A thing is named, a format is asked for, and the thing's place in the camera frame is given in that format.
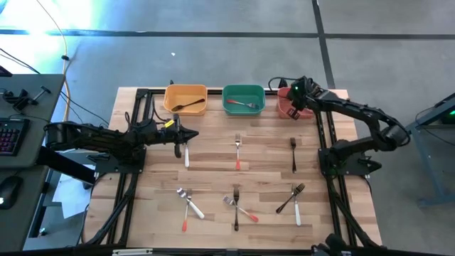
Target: computer mouse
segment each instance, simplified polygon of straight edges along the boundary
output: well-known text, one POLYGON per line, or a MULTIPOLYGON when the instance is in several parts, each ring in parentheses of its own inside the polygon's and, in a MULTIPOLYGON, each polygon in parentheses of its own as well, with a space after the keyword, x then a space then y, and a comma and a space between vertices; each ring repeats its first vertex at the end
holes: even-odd
POLYGON ((22 178, 10 176, 0 183, 0 209, 6 210, 13 207, 16 202, 22 178))

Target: gray floor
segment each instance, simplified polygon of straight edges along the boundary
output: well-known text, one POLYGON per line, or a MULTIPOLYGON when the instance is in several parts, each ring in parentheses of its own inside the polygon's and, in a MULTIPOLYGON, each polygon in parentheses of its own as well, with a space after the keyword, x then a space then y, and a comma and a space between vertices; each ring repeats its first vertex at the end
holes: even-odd
MULTIPOLYGON (((10 1, 0 28, 53 29, 39 6, 10 1), (33 16, 30 21, 25 16, 33 16)), ((64 28, 123 31, 231 31, 315 33, 311 0, 42 0, 64 28)), ((327 33, 455 33, 455 1, 319 0, 327 33)), ((72 63, 72 98, 109 119, 120 86, 165 86, 169 80, 219 87, 266 85, 270 77, 309 75, 326 84, 317 38, 123 38, 66 37, 72 63)), ((454 91, 455 41, 327 40, 336 88, 357 102, 382 108, 408 124, 426 107, 454 91)), ((42 73, 61 72, 58 36, 0 36, 0 47, 42 73)), ((0 65, 29 73, 9 60, 0 65)), ((63 115, 59 102, 53 121, 63 115)), ((99 124, 82 110, 84 122, 99 124)), ((359 136, 368 135, 357 123, 359 136)), ((450 148, 428 138, 438 154, 450 148)), ((383 168, 372 175, 373 200, 384 245, 453 255, 455 205, 418 208, 432 187, 413 144, 392 153, 372 153, 383 168)), ((449 171, 450 165, 443 165, 449 171)), ((449 185, 455 174, 444 173, 449 185)), ((46 213, 54 235, 28 240, 26 249, 72 245, 81 215, 63 220, 46 213)))

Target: wooden table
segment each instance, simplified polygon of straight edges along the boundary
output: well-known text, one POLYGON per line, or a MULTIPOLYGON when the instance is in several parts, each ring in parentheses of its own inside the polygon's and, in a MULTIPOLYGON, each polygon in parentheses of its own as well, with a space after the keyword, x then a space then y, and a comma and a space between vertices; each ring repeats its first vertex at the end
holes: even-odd
MULTIPOLYGON (((117 93, 110 129, 124 131, 124 112, 131 114, 137 88, 121 87, 117 93)), ((347 97, 346 90, 334 90, 347 97)), ((156 95, 161 117, 171 117, 162 107, 163 95, 156 95)), ((128 247, 309 249, 333 232, 326 182, 319 171, 316 152, 320 147, 315 119, 280 119, 277 100, 267 96, 267 106, 258 117, 230 117, 223 111, 221 95, 209 95, 207 112, 201 117, 181 117, 182 125, 200 134, 189 144, 190 162, 186 169, 173 153, 173 144, 147 149, 144 172, 139 176, 128 247), (242 136, 241 171, 235 170, 235 134, 242 136), (291 172, 289 138, 295 137, 297 173, 291 172), (275 210, 290 196, 292 183, 305 183, 298 196, 302 225, 295 224, 294 206, 281 214, 275 210), (258 223, 239 213, 240 230, 234 231, 235 209, 222 202, 240 186, 239 205, 254 213, 258 223), (193 189, 193 202, 205 213, 198 219, 189 210, 188 230, 181 227, 186 202, 178 197, 178 187, 193 189)), ((354 121, 333 113, 339 139, 357 139, 354 121)), ((85 221, 85 237, 90 239, 112 212, 119 174, 107 174, 96 185, 85 221)), ((353 215, 373 241, 381 243, 375 210, 366 182, 346 177, 353 215)), ((343 238, 346 225, 341 218, 343 238)), ((118 240, 123 216, 117 226, 118 240)))

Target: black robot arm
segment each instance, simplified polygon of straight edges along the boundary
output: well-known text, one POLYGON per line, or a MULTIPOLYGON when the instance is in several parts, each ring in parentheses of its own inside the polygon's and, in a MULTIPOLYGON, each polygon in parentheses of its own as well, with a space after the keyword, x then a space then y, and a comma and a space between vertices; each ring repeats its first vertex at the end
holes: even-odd
POLYGON ((393 151, 410 141, 406 129, 393 117, 382 110, 339 98, 335 93, 321 88, 311 78, 302 77, 291 84, 287 98, 292 101, 295 109, 290 109, 288 115, 294 119, 299 117, 297 111, 308 108, 315 112, 338 112, 363 121, 368 125, 370 137, 357 139, 352 142, 338 140, 331 148, 328 160, 333 166, 339 166, 349 156, 367 150, 393 151), (381 129, 380 121, 387 125, 381 129))
POLYGON ((177 114, 160 129, 153 119, 147 119, 129 125, 126 132, 74 122, 52 123, 45 130, 46 146, 52 150, 87 149, 109 153, 121 164, 138 161, 144 145, 152 144, 175 143, 175 155, 180 158, 179 144, 186 143, 199 134, 183 127, 177 114))

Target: metal bracket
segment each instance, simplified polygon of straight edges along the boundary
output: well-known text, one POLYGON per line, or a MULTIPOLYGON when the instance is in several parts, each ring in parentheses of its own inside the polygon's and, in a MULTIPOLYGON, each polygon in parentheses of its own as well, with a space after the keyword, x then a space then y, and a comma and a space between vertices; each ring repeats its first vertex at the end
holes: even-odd
POLYGON ((139 152, 139 158, 141 159, 134 165, 120 165, 118 160, 114 157, 108 159, 97 159, 95 171, 100 173, 116 173, 116 174, 140 174, 142 168, 144 168, 146 148, 144 147, 139 152))
POLYGON ((375 171, 381 167, 378 162, 369 160, 362 153, 355 153, 350 156, 344 165, 337 166, 337 169, 333 169, 328 161, 328 153, 330 149, 319 149, 319 165, 321 167, 321 173, 324 176, 337 176, 337 175, 356 175, 365 176, 369 175, 372 171, 375 171))

